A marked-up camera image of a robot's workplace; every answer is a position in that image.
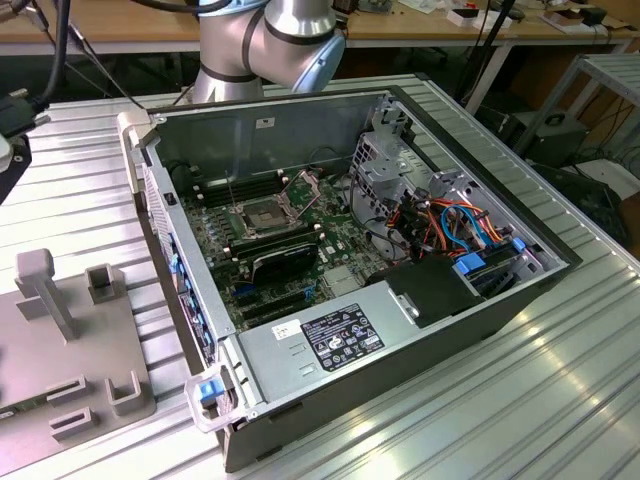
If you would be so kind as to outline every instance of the aluminum extrusion table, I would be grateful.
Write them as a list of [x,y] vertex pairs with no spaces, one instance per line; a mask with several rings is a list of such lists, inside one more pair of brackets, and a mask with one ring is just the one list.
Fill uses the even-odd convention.
[[[640,264],[431,82],[397,84],[584,259],[495,336],[229,478],[637,478]],[[269,95],[284,93],[274,87]],[[146,105],[169,102],[147,97]],[[46,246],[61,275],[111,262],[126,274],[157,412],[9,478],[226,478],[215,435],[193,425],[188,375],[116,137],[124,100],[54,105],[32,167],[0,207],[0,288],[12,255]],[[416,139],[442,165],[439,147]]]
[[[545,119],[551,113],[551,110],[557,105],[580,73],[589,75],[591,81],[582,92],[580,92],[580,95],[578,95],[568,110],[568,113],[574,117],[578,117],[599,85],[607,87],[636,107],[640,106],[640,55],[579,55],[573,60],[558,84],[545,100],[542,108],[524,131],[520,140],[518,140],[518,143],[513,149],[516,153],[521,155],[526,150],[535,132],[542,126]],[[620,145],[616,148],[615,156],[619,156],[620,153],[639,136],[640,122],[622,139]]]

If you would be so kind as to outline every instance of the chip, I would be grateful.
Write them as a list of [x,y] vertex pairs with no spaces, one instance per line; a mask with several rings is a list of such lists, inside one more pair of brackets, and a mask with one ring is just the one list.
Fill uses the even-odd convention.
[[255,230],[283,227],[287,225],[287,214],[275,199],[243,205],[243,215],[247,227]]

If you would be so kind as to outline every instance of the blue cable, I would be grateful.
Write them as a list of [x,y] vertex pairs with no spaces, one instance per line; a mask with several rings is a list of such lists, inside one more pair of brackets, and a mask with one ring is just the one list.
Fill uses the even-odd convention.
[[447,236],[449,240],[451,240],[454,243],[457,243],[458,245],[461,245],[467,252],[470,252],[471,250],[469,248],[469,245],[467,245],[462,240],[459,240],[456,237],[454,237],[449,231],[449,227],[447,226],[445,217],[447,216],[447,210],[449,210],[450,208],[452,207],[445,208],[442,212],[442,215],[440,216],[440,225],[442,225],[442,230],[444,231],[444,234]]
[[473,225],[473,228],[476,230],[476,232],[478,233],[480,238],[482,238],[484,243],[486,243],[487,245],[494,245],[495,244],[491,240],[491,238],[489,238],[489,236],[486,234],[486,232],[480,227],[480,225],[478,224],[478,221],[473,216],[473,213],[471,213],[471,211],[469,209],[467,209],[467,208],[465,208],[465,207],[463,207],[461,205],[451,205],[450,207],[447,207],[442,211],[442,216],[440,217],[440,224],[442,225],[442,230],[444,231],[444,234],[449,238],[449,240],[451,240],[452,242],[455,242],[455,243],[457,243],[459,245],[462,245],[467,252],[471,251],[471,249],[469,248],[469,246],[465,242],[455,238],[451,234],[451,231],[449,230],[449,227],[447,226],[447,222],[446,222],[447,211],[449,211],[450,209],[460,210],[462,213],[464,213],[469,218],[469,220],[471,220],[471,225]]

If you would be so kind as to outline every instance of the white sticker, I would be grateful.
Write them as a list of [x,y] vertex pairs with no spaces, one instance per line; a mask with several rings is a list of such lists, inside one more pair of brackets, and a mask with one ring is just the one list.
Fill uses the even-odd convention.
[[276,124],[276,117],[259,118],[256,120],[256,128],[271,128]]
[[302,333],[302,329],[300,328],[300,320],[298,320],[297,318],[295,320],[290,320],[286,323],[276,325],[275,327],[271,327],[271,331],[278,341],[284,340],[285,338],[288,338],[297,333]]

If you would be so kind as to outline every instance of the table leg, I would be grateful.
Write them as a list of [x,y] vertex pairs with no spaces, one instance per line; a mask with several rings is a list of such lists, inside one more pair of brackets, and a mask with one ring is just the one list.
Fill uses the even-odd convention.
[[467,112],[469,112],[471,115],[475,115],[478,111],[478,108],[480,108],[482,100],[484,100],[484,97],[487,95],[489,88],[491,88],[491,85],[496,79],[498,72],[509,56],[509,52],[511,51],[512,47],[513,45],[507,42],[504,45],[496,48],[496,51],[493,52],[487,68],[482,74],[482,77],[480,77],[480,80],[478,81],[475,89],[471,94],[471,98],[469,99],[469,101],[467,102],[467,106],[465,107]]
[[567,91],[567,88],[569,88],[573,81],[576,79],[580,62],[582,62],[582,56],[577,56],[576,58],[574,58],[567,71],[564,73],[564,75],[562,75],[562,78],[560,79],[558,84],[553,88],[553,90],[551,90],[551,93],[545,100],[542,108],[533,117],[533,121],[529,123],[527,129],[520,136],[520,139],[513,147],[513,151],[516,153],[516,155],[520,155],[522,158],[524,158],[523,155],[526,149],[529,147],[529,143],[531,142],[531,140],[533,140],[536,132],[542,126],[549,113],[551,113],[553,107],[558,104],[564,93]]
[[[613,48],[611,53],[614,53],[614,54],[624,53],[630,44],[631,44],[631,40],[624,43],[620,43]],[[591,98],[591,95],[593,95],[593,93],[596,91],[596,88],[598,88],[599,85],[600,83],[598,83],[597,81],[593,79],[589,80],[589,83],[582,90],[582,92],[580,92],[580,95],[578,95],[578,97],[573,101],[573,103],[569,107],[569,110],[567,110],[567,113],[574,118],[578,118],[582,113],[582,109],[586,105],[587,101]]]

